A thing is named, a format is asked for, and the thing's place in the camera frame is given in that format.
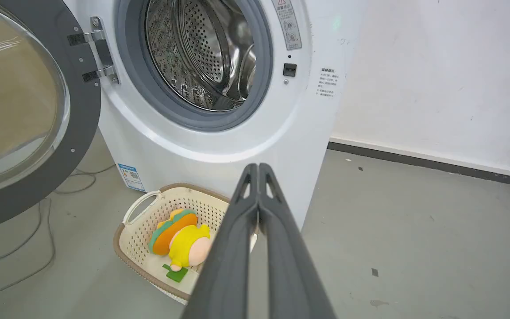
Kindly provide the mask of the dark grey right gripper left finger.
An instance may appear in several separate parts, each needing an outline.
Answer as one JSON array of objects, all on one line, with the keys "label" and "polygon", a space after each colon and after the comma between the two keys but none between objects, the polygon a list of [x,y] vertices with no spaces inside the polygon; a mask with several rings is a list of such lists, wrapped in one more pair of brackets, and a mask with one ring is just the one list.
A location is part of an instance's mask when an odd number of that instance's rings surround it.
[{"label": "dark grey right gripper left finger", "polygon": [[258,218],[258,165],[240,176],[183,319],[246,319],[251,236]]}]

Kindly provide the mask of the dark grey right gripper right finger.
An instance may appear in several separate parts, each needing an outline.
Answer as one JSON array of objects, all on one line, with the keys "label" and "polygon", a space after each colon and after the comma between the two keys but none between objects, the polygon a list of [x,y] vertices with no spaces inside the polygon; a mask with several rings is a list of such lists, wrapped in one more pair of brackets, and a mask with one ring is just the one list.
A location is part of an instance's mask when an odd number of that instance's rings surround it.
[{"label": "dark grey right gripper right finger", "polygon": [[270,165],[258,168],[259,228],[267,237],[269,317],[334,319],[334,309]]}]

